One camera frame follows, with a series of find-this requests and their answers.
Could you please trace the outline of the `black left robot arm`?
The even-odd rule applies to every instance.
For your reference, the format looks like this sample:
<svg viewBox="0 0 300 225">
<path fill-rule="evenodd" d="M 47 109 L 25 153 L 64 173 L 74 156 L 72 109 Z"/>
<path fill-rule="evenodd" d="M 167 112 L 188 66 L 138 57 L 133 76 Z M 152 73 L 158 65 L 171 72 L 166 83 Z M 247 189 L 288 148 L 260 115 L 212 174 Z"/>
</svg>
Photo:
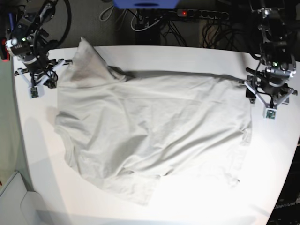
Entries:
<svg viewBox="0 0 300 225">
<path fill-rule="evenodd" d="M 290 95 L 296 93 L 287 85 L 287 81 L 296 75 L 296 60 L 290 51 L 288 31 L 281 17 L 284 1 L 252 0 L 250 6 L 253 13 L 261 16 L 258 29 L 262 34 L 262 42 L 259 44 L 258 64 L 265 68 L 262 71 L 246 69 L 250 73 L 244 82 L 246 96 L 252 104 L 259 100 L 269 118 Z"/>
</svg>

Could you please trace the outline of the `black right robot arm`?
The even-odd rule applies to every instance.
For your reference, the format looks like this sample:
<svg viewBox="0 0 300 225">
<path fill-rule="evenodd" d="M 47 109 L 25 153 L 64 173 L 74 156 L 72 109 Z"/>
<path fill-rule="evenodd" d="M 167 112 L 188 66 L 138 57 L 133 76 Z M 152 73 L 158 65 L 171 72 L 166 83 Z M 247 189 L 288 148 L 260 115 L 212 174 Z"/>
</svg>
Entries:
<svg viewBox="0 0 300 225">
<path fill-rule="evenodd" d="M 58 81 L 56 69 L 64 64 L 63 60 L 50 60 L 48 52 L 58 48 L 70 32 L 72 13 L 68 0 L 64 1 L 67 24 L 60 40 L 46 41 L 45 38 L 49 33 L 43 29 L 43 25 L 54 17 L 57 3 L 56 0 L 31 0 L 10 38 L 5 42 L 8 53 L 25 66 L 15 71 L 15 76 L 23 76 L 33 92 L 37 92 L 38 85 L 56 88 Z"/>
</svg>

